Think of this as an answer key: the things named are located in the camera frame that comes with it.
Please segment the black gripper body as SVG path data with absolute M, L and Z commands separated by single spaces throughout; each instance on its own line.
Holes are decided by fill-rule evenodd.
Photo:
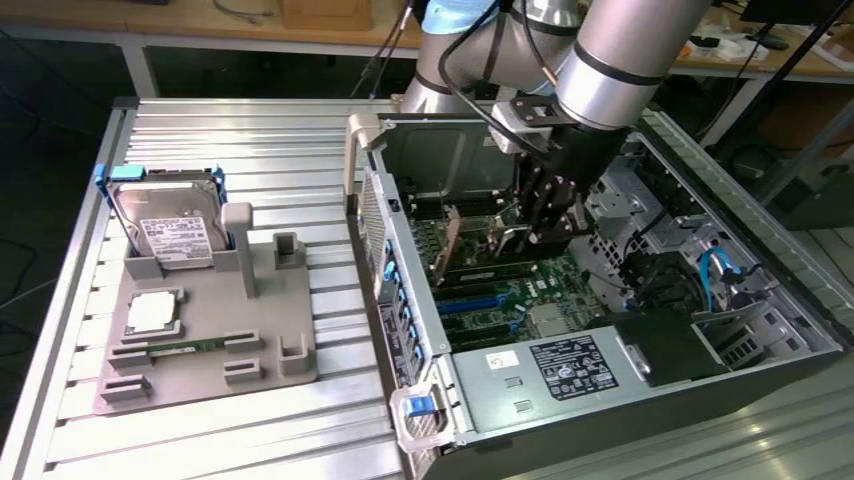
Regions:
M 630 127 L 600 130 L 584 124 L 553 129 L 545 153 L 524 159 L 524 194 L 558 177 L 576 185 L 577 195 L 586 200 L 596 182 L 620 153 Z

